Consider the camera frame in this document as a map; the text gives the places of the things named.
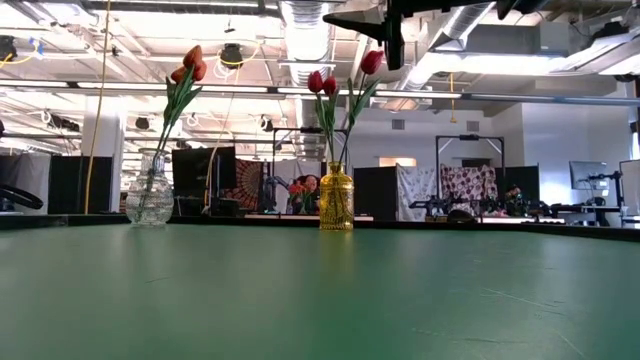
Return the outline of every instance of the clear glass vase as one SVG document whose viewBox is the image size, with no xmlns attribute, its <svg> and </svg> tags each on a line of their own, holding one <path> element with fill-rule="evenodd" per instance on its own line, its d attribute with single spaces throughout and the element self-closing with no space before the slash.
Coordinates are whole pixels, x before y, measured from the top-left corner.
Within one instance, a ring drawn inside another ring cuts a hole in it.
<svg viewBox="0 0 640 360">
<path fill-rule="evenodd" d="M 173 190 L 164 175 L 166 151 L 140 149 L 140 175 L 129 187 L 127 217 L 135 225 L 164 225 L 173 213 Z"/>
<path fill-rule="evenodd" d="M 342 163 L 330 162 L 320 180 L 320 229 L 353 230 L 353 179 Z"/>
</svg>

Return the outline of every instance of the yellow vase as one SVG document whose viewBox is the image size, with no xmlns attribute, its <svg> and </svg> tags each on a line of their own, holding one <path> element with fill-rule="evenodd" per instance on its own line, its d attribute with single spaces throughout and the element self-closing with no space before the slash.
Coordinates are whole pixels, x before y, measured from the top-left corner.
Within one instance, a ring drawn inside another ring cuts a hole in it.
<svg viewBox="0 0 640 360">
<path fill-rule="evenodd" d="M 342 163 L 329 163 L 329 174 L 320 180 L 318 206 L 321 230 L 353 230 L 353 179 Z"/>
</svg>

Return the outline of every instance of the pillar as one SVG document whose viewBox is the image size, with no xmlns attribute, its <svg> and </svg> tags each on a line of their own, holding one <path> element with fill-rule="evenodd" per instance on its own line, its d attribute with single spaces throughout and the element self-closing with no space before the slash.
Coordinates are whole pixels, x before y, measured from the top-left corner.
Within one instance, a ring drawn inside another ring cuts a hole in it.
<svg viewBox="0 0 640 360">
<path fill-rule="evenodd" d="M 111 157 L 113 159 L 109 210 L 115 212 L 120 207 L 120 176 L 122 173 L 124 136 L 127 126 L 127 105 L 127 101 L 124 98 L 104 97 L 102 99 L 100 122 L 93 149 L 94 157 Z M 97 111 L 98 97 L 87 96 L 82 126 L 81 150 L 83 156 L 91 154 Z"/>
</svg>

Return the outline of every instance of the green table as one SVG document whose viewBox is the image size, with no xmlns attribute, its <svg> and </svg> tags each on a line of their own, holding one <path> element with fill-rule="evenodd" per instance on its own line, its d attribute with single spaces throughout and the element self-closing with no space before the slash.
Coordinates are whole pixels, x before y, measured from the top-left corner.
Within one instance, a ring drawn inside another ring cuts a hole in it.
<svg viewBox="0 0 640 360">
<path fill-rule="evenodd" d="M 169 225 L 0 232 L 0 359 L 640 359 L 640 244 Z"/>
</svg>

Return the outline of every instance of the red flower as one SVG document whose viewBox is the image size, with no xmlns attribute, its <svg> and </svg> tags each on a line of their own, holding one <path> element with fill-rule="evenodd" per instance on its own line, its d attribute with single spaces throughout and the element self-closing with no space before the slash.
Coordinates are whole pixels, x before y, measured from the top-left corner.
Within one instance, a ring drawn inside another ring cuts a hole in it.
<svg viewBox="0 0 640 360">
<path fill-rule="evenodd" d="M 194 46 L 191 50 L 189 50 L 187 55 L 184 56 L 184 59 L 182 59 L 182 65 L 184 65 L 184 67 L 189 67 L 191 65 L 196 65 L 197 67 L 201 62 L 202 48 L 200 47 L 200 45 Z"/>
<path fill-rule="evenodd" d="M 300 195 L 302 194 L 302 186 L 300 185 L 291 185 L 289 186 L 289 195 Z"/>
<path fill-rule="evenodd" d="M 307 82 L 307 87 L 309 88 L 309 91 L 311 91 L 314 94 L 319 93 L 322 90 L 322 75 L 320 75 L 319 71 L 314 71 L 310 76 L 309 76 L 309 81 Z"/>
<path fill-rule="evenodd" d="M 336 84 L 336 78 L 333 76 L 329 76 L 327 81 L 322 84 L 322 90 L 324 90 L 324 93 L 327 94 L 327 96 L 333 95 L 337 88 L 338 84 Z"/>
<path fill-rule="evenodd" d="M 187 55 L 184 56 L 184 59 L 182 59 L 182 64 L 184 66 L 181 66 L 171 73 L 171 80 L 176 83 L 182 81 L 184 76 L 187 74 L 187 68 L 190 66 L 195 66 L 192 76 L 194 81 L 201 81 L 207 74 L 207 64 L 202 60 L 202 48 L 200 45 L 196 45 L 189 50 Z"/>
<path fill-rule="evenodd" d="M 174 70 L 171 73 L 171 80 L 175 81 L 176 84 L 182 81 L 182 78 L 187 74 L 187 68 L 181 66 L 179 69 Z"/>
<path fill-rule="evenodd" d="M 369 51 L 362 58 L 360 69 L 367 75 L 375 74 L 380 68 L 380 64 L 382 64 L 382 58 L 384 58 L 384 51 Z"/>
</svg>

